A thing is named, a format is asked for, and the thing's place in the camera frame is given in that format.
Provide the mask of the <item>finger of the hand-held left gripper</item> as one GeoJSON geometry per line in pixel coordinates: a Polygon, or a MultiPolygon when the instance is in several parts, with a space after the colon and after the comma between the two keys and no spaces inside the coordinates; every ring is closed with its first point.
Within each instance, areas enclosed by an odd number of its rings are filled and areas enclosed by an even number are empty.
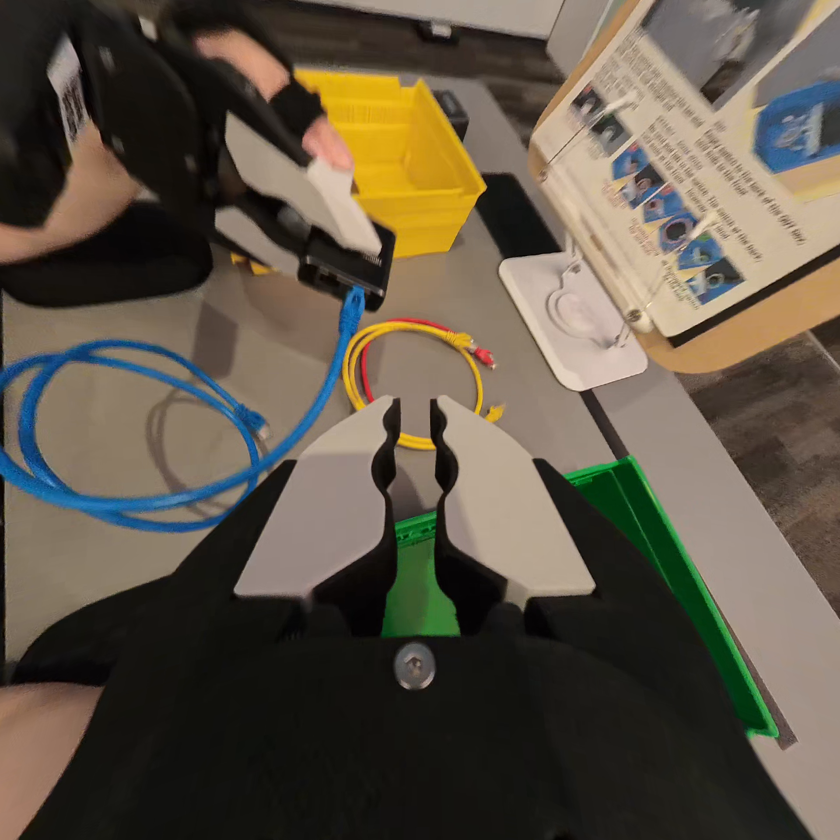
{"type": "Polygon", "coordinates": [[[262,196],[293,207],[340,246],[377,257],[382,242],[352,193],[353,174],[318,157],[296,164],[283,151],[227,112],[225,145],[243,182],[262,196]]]}
{"type": "Polygon", "coordinates": [[[310,223],[293,207],[249,216],[238,206],[213,211],[214,238],[234,262],[245,263],[256,275],[278,274],[299,279],[310,236],[310,223]]]}

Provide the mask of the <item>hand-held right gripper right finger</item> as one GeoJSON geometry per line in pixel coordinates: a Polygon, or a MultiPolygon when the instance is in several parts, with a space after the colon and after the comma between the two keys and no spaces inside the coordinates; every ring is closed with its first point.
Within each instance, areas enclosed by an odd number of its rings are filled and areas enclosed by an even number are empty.
{"type": "Polygon", "coordinates": [[[438,465],[455,460],[454,478],[438,480],[440,534],[453,548],[500,576],[505,602],[592,594],[592,574],[529,452],[446,395],[433,401],[430,420],[438,465]]]}

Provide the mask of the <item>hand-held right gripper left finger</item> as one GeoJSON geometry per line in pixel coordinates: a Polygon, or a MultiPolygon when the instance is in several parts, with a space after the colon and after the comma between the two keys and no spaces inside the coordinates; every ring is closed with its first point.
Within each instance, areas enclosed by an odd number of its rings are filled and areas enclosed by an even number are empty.
{"type": "Polygon", "coordinates": [[[393,536],[401,401],[378,398],[300,455],[235,585],[239,597],[312,598],[393,536]]]}

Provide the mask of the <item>black ethernet splitter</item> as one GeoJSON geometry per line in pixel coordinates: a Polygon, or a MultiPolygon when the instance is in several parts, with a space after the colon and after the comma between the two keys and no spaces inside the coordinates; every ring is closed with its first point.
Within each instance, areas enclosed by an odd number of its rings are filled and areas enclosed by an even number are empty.
{"type": "Polygon", "coordinates": [[[389,285],[396,234],[388,227],[374,223],[381,248],[375,255],[342,247],[316,227],[312,227],[301,252],[297,279],[301,284],[344,299],[353,287],[364,293],[364,309],[378,312],[389,285]]]}

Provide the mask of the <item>yellow plastic bin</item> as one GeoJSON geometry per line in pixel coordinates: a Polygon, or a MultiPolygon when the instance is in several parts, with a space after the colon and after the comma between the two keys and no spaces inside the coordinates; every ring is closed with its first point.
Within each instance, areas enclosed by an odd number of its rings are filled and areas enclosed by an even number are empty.
{"type": "MultiPolygon", "coordinates": [[[[486,185],[426,82],[402,84],[396,77],[304,70],[302,87],[319,96],[331,124],[350,147],[355,167],[352,193],[372,221],[396,236],[394,258],[449,251],[486,185]]],[[[264,101],[250,101],[240,116],[291,160],[306,165],[305,153],[284,131],[264,101]]],[[[287,205],[262,196],[240,178],[233,205],[258,213],[287,205]]]]}

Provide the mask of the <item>green plastic bin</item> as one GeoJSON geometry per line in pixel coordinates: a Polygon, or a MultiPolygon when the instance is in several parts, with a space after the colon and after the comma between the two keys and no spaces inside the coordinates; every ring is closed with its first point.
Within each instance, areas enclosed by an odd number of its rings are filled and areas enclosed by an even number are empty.
{"type": "MultiPolygon", "coordinates": [[[[636,459],[627,456],[566,475],[656,568],[689,616],[717,667],[748,737],[781,730],[707,585],[636,459]]],[[[452,602],[434,572],[434,510],[395,524],[397,573],[386,598],[383,637],[457,636],[452,602]]]]}

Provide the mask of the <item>person's left hand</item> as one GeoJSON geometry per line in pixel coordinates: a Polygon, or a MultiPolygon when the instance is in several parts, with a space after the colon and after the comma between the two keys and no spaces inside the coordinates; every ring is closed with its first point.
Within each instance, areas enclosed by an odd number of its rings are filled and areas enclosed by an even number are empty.
{"type": "Polygon", "coordinates": [[[338,171],[351,172],[349,147],[331,125],[322,106],[292,78],[291,71],[263,45],[232,28],[203,31],[192,37],[194,47],[210,60],[220,60],[248,79],[268,102],[280,106],[280,117],[299,135],[301,147],[338,171]]]}

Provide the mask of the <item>white stand base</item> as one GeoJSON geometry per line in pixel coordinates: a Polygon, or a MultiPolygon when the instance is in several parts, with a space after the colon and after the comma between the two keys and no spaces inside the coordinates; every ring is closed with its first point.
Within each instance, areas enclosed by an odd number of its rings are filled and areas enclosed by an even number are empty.
{"type": "Polygon", "coordinates": [[[498,275],[555,379],[590,391],[645,373],[648,356],[581,258],[504,259],[498,275]]]}

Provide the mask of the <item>dark flat pad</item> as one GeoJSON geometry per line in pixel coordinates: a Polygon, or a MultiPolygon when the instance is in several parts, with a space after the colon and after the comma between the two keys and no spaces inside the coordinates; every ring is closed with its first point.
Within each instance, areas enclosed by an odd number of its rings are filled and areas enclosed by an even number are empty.
{"type": "Polygon", "coordinates": [[[560,243],[512,173],[483,172],[486,190],[476,201],[477,213],[501,259],[559,254],[560,243]]]}

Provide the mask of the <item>person's leg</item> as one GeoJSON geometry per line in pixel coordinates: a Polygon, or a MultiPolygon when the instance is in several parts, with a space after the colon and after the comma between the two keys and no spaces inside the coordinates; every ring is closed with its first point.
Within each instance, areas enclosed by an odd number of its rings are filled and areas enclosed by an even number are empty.
{"type": "Polygon", "coordinates": [[[102,688],[46,683],[1,688],[1,838],[16,839],[52,792],[102,688]]]}

